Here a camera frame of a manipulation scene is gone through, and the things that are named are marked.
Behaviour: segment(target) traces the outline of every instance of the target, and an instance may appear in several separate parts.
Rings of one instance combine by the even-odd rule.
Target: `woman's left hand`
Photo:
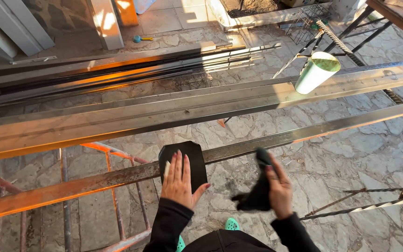
[[[174,153],[172,156],[169,173],[167,176],[164,175],[161,197],[173,200],[194,210],[200,197],[211,185],[208,183],[201,185],[192,195],[189,158],[187,155],[184,156],[183,177],[181,177],[181,160],[181,151],[178,150],[178,152]]]

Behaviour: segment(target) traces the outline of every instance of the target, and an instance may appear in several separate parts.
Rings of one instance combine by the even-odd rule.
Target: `wire cage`
[[[319,4],[302,8],[298,11],[296,21],[290,24],[287,29],[286,35],[297,45],[309,41],[315,37],[319,31],[320,27],[318,27],[316,21],[321,20],[327,25],[330,16],[330,12]]]
[[[175,78],[179,91],[187,91],[199,88],[210,88],[212,76],[209,73],[195,73]]]

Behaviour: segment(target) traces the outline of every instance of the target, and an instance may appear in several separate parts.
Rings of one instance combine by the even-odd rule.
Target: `soil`
[[[288,9],[279,0],[220,0],[227,13],[232,18],[262,14],[277,10]]]

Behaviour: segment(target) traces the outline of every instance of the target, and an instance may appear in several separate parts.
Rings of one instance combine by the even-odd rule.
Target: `stone paving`
[[[362,41],[366,35],[344,40],[349,46]],[[254,66],[212,73],[212,85],[226,85],[269,79],[303,46],[294,45],[284,32],[275,26],[261,26],[250,30],[224,33],[217,26],[169,31],[154,34],[154,41],[126,43],[127,50],[148,50],[178,46],[200,41],[215,43],[245,43],[248,47],[282,41],[281,49],[264,53],[265,59]],[[320,45],[324,49],[328,39]],[[367,64],[403,60],[403,33],[390,27],[364,46],[359,55]],[[355,67],[340,58],[343,68]],[[295,60],[281,74],[298,75],[304,61]],[[176,91],[175,83],[162,81],[127,87],[99,94],[56,100],[40,105],[13,109],[3,115],[14,115],[95,104]],[[395,89],[403,97],[403,87]],[[216,121],[164,129],[134,136],[102,141],[132,155],[149,161],[157,160],[165,144],[192,140],[202,149],[253,139],[263,135],[347,117],[366,111],[395,105],[382,91],[358,94],[295,107],[233,117],[226,128]],[[101,152],[74,146],[67,148],[70,179],[82,178],[107,171]],[[293,208],[299,215],[333,202],[345,194],[343,190],[390,188],[403,186],[403,117],[350,129],[333,135],[272,149],[284,164],[293,183]],[[60,182],[58,152],[40,152],[22,157],[0,160],[0,175],[24,190]],[[114,169],[130,167],[130,162],[114,157]],[[201,198],[195,216],[182,233],[186,243],[212,230],[221,228],[228,217],[238,220],[241,229],[278,252],[287,251],[269,223],[268,213],[244,213],[235,210],[229,200],[236,192],[248,191],[258,176],[253,155],[234,158],[206,168],[212,187]],[[154,220],[158,206],[155,192],[160,194],[160,179],[139,183],[146,202],[147,214]],[[126,233],[144,231],[142,212],[135,185],[118,189],[120,208]],[[397,192],[358,194],[324,210],[336,211],[355,206],[395,200]],[[97,251],[119,241],[111,192],[99,192],[72,200],[72,228],[74,251]],[[63,215],[60,203],[28,212],[28,251],[64,251]],[[304,221],[321,251],[340,252],[403,252],[403,205],[383,209],[342,214]],[[19,214],[3,218],[3,251],[17,251],[19,246]],[[142,251],[147,239],[130,251]]]

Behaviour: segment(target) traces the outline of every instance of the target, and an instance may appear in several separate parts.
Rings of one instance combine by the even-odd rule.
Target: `cardboard box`
[[[315,0],[282,0],[283,3],[285,3],[289,7],[300,7],[300,6],[306,6],[306,5],[311,5],[315,2]]]

